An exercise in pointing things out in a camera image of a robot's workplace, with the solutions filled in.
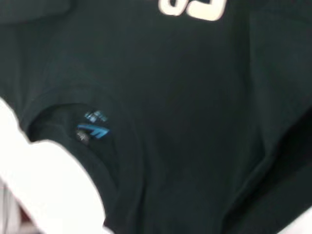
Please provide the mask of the black t-shirt with FREE print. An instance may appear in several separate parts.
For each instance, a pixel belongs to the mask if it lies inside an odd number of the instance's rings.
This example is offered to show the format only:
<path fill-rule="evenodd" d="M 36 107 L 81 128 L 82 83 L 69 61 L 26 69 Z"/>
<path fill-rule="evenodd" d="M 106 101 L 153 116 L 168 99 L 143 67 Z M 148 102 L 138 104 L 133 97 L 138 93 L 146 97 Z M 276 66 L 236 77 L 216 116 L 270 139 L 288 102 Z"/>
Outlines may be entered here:
<path fill-rule="evenodd" d="M 312 207 L 312 0 L 0 0 L 0 97 L 114 234 L 277 234 Z"/>

